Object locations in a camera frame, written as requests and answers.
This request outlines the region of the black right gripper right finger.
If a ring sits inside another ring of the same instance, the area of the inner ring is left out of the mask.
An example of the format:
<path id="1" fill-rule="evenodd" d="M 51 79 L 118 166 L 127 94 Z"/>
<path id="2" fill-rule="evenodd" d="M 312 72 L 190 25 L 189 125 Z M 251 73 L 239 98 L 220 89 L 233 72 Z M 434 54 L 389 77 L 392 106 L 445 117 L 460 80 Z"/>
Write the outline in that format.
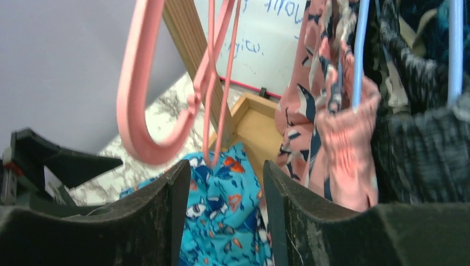
<path id="1" fill-rule="evenodd" d="M 360 213 L 263 167 L 276 265 L 468 265 L 469 204 L 380 204 Z"/>

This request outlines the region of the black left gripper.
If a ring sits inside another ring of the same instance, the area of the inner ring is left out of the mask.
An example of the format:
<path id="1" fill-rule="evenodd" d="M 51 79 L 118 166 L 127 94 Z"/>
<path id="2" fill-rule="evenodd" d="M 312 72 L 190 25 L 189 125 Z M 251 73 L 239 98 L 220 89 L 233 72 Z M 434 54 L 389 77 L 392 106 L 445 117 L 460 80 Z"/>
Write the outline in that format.
<path id="1" fill-rule="evenodd" d="M 87 154 L 61 147 L 26 128 L 11 133 L 11 169 L 25 176 L 34 187 L 45 187 L 44 167 L 47 167 L 67 188 L 77 187 L 122 165 L 119 158 Z M 1 170 L 1 187 L 3 166 Z M 63 204 L 61 191 L 53 189 L 53 197 L 46 191 L 18 191 L 14 205 L 27 207 L 57 217 L 93 216 L 103 214 L 102 206 Z"/>

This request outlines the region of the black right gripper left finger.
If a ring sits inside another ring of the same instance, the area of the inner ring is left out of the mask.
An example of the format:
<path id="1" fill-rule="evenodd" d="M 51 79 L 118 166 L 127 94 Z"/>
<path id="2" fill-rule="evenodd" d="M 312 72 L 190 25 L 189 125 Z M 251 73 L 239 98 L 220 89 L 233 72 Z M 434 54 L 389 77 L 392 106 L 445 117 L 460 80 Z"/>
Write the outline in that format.
<path id="1" fill-rule="evenodd" d="M 1 208 L 2 265 L 177 265 L 191 178 L 182 160 L 86 216 Z"/>

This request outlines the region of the light blue shark shorts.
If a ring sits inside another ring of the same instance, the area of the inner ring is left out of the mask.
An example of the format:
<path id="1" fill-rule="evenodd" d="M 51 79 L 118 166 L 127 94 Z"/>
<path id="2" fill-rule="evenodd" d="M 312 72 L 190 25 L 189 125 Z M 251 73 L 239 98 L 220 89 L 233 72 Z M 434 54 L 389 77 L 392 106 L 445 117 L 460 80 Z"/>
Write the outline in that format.
<path id="1" fill-rule="evenodd" d="M 191 179 L 179 265 L 273 265 L 258 181 L 241 142 L 206 166 L 201 152 L 184 157 Z"/>

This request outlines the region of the pink patterned shorts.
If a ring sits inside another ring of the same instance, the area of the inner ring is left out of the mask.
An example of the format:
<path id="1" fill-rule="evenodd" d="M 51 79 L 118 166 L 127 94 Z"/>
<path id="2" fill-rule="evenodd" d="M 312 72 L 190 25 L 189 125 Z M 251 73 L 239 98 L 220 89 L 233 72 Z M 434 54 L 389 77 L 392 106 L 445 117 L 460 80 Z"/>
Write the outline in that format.
<path id="1" fill-rule="evenodd" d="M 362 75 L 360 102 L 352 104 L 359 6 L 359 1 L 306 2 L 275 124 L 283 135 L 278 166 L 316 194 L 362 212 L 379 201 L 370 141 L 381 95 Z"/>

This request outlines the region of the thin pink wire hanger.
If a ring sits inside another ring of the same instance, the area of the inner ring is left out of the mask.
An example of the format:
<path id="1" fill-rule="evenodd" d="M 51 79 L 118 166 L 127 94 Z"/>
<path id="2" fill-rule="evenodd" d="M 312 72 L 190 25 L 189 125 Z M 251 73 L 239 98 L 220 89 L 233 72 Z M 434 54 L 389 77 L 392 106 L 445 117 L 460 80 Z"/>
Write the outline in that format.
<path id="1" fill-rule="evenodd" d="M 241 1 L 223 1 L 218 16 L 215 16 L 215 1 L 208 2 L 207 70 L 210 83 L 205 98 L 205 123 L 203 127 L 203 156 L 209 167 L 216 166 L 219 153 L 228 147 L 235 136 L 232 115 L 228 108 L 228 94 L 237 39 L 237 28 Z M 216 61 L 228 31 L 232 13 L 235 12 L 230 41 L 225 83 L 221 84 L 216 70 Z"/>

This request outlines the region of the light blue wire hanger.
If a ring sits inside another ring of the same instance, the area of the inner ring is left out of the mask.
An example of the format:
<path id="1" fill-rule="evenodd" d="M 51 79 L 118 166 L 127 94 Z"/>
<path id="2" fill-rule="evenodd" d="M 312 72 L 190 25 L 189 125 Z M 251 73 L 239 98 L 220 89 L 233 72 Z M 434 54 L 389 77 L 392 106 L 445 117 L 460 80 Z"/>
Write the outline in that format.
<path id="1" fill-rule="evenodd" d="M 361 0 L 359 4 L 359 13 L 357 17 L 356 36 L 354 43 L 354 80 L 353 95 L 351 98 L 351 107 L 357 112 L 361 103 L 362 76 L 363 76 L 363 55 L 364 41 L 366 36 L 367 20 L 369 14 L 369 0 Z"/>

